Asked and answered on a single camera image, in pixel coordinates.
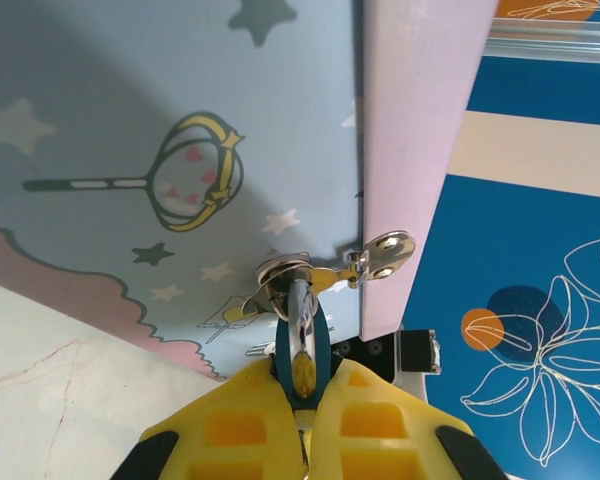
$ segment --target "black plastic part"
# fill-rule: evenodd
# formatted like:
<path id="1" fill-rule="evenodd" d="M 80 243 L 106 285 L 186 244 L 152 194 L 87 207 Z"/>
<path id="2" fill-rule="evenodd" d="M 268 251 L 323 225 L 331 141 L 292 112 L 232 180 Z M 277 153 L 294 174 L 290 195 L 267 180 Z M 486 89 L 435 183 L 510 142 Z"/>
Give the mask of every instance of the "black plastic part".
<path id="1" fill-rule="evenodd" d="M 331 345 L 331 351 L 348 360 L 354 360 L 391 383 L 396 376 L 395 335 L 393 333 L 363 342 L 353 337 Z"/>
<path id="2" fill-rule="evenodd" d="M 162 432 L 139 442 L 111 480 L 159 480 L 178 438 L 176 432 Z"/>
<path id="3" fill-rule="evenodd" d="M 442 426 L 436 436 L 462 480 L 508 480 L 486 448 L 473 435 Z"/>
<path id="4" fill-rule="evenodd" d="M 400 370 L 403 372 L 431 372 L 435 351 L 429 330 L 400 332 Z"/>

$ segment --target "pink heart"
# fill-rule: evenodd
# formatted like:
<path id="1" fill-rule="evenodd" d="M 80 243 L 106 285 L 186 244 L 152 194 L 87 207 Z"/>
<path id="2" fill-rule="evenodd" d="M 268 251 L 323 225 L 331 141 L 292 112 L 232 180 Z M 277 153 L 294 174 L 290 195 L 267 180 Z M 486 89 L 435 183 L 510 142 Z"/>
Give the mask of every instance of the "pink heart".
<path id="1" fill-rule="evenodd" d="M 204 155 L 196 147 L 189 147 L 185 158 L 190 162 L 201 162 L 204 160 Z"/>
<path id="2" fill-rule="evenodd" d="M 202 174 L 202 176 L 200 177 L 200 180 L 203 183 L 208 183 L 209 185 L 213 185 L 214 183 L 216 183 L 216 172 L 214 172 L 213 170 L 209 170 L 208 172 L 205 172 Z"/>

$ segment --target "dark green star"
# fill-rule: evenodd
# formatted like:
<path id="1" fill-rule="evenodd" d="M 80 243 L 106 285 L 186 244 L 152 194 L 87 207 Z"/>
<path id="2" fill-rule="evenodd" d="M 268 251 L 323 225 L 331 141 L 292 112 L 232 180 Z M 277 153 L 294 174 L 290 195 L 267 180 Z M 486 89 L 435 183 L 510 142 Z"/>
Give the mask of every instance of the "dark green star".
<path id="1" fill-rule="evenodd" d="M 242 8 L 229 20 L 229 28 L 249 30 L 253 44 L 261 47 L 277 23 L 292 22 L 297 16 L 285 0 L 242 0 Z"/>
<path id="2" fill-rule="evenodd" d="M 131 251 L 138 255 L 133 263 L 148 263 L 155 267 L 163 258 L 175 255 L 173 252 L 167 252 L 164 249 L 164 242 L 156 243 L 150 248 L 132 248 Z"/>

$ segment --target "yellow plastic part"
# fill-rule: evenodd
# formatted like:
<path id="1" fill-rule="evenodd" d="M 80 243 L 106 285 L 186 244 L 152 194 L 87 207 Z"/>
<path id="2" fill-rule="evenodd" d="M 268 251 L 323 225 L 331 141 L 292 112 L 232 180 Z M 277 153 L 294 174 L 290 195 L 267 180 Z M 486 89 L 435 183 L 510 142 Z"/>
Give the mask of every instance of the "yellow plastic part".
<path id="1" fill-rule="evenodd" d="M 160 480 L 296 480 L 304 477 L 296 422 L 270 359 L 145 431 L 178 433 Z"/>
<path id="2" fill-rule="evenodd" d="M 303 480 L 297 419 L 269 373 L 270 359 L 148 429 L 141 440 L 178 433 L 160 480 Z M 455 417 L 343 360 L 305 435 L 310 480 L 460 480 L 435 430 Z"/>
<path id="3" fill-rule="evenodd" d="M 310 478 L 461 480 L 436 437 L 441 425 L 472 434 L 463 421 L 343 360 L 315 417 Z"/>

